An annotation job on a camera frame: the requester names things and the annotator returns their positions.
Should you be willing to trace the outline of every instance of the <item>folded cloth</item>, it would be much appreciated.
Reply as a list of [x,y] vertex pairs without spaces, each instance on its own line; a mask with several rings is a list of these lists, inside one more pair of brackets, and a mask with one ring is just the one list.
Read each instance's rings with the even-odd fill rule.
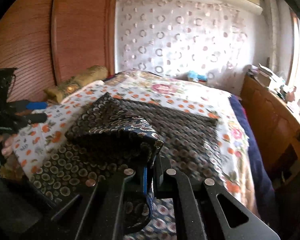
[[197,180],[212,178],[223,186],[217,119],[156,104],[115,100],[122,109],[146,118],[164,142],[160,155],[175,169]]
[[148,121],[121,107],[105,93],[66,132],[67,139],[94,152],[99,162],[124,159],[134,165],[152,166],[163,142]]

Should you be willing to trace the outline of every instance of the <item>wooden headboard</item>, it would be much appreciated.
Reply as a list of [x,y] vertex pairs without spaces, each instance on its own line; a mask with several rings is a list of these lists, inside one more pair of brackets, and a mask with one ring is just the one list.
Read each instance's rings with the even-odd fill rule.
[[0,68],[18,68],[9,101],[44,100],[92,65],[114,74],[115,1],[16,0],[0,20]]

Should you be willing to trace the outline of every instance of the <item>gold embroidered cushion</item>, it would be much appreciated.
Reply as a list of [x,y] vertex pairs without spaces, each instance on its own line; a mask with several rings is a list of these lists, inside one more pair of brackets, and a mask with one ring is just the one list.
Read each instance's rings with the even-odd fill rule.
[[83,73],[62,82],[58,86],[45,89],[44,92],[47,94],[48,100],[60,104],[63,99],[84,86],[96,80],[104,80],[107,76],[108,70],[106,67],[95,65],[86,69]]

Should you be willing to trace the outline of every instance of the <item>floral bedspread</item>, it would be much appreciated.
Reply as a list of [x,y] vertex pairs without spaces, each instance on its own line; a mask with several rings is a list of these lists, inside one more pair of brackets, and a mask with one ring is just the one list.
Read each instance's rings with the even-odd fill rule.
[[89,86],[61,105],[49,105],[46,123],[23,128],[13,148],[25,174],[30,177],[51,153],[66,141],[68,128],[84,111],[84,106],[109,92],[114,98],[160,104],[187,113],[219,120],[218,141],[223,160],[221,180],[227,190],[248,209],[254,211],[255,197],[247,155],[248,138],[230,106],[229,93],[203,85],[166,79],[140,71],[125,72],[105,82]]

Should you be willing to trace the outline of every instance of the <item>blue item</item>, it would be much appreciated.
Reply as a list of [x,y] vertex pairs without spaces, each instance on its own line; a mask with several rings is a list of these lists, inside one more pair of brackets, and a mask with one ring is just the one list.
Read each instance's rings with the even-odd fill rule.
[[259,214],[266,224],[269,223],[270,227],[278,232],[279,213],[275,202],[274,189],[263,166],[256,139],[254,138],[243,107],[237,97],[232,95],[229,101],[239,124],[249,137],[248,155]]
[[208,78],[206,75],[199,75],[197,72],[190,70],[188,72],[188,78],[192,78],[194,81],[198,81],[198,80],[203,80],[203,81],[207,81]]
[[26,105],[26,109],[36,110],[36,109],[46,109],[48,107],[47,102],[31,102]]

